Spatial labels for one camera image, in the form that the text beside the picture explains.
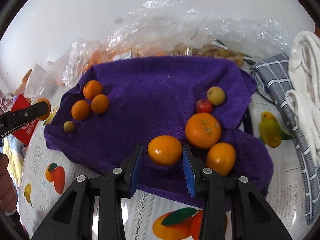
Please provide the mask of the person's left hand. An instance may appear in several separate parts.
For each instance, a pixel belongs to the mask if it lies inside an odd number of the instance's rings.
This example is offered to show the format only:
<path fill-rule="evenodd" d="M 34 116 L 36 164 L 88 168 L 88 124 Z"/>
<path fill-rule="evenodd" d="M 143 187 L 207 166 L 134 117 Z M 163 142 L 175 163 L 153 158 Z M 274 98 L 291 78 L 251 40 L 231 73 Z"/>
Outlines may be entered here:
<path fill-rule="evenodd" d="M 0 166 L 0 199 L 1 208 L 6 213 L 14 213 L 17 205 L 17 191 L 14 187 L 12 178 L 7 170 L 9 159 L 1 153 Z"/>

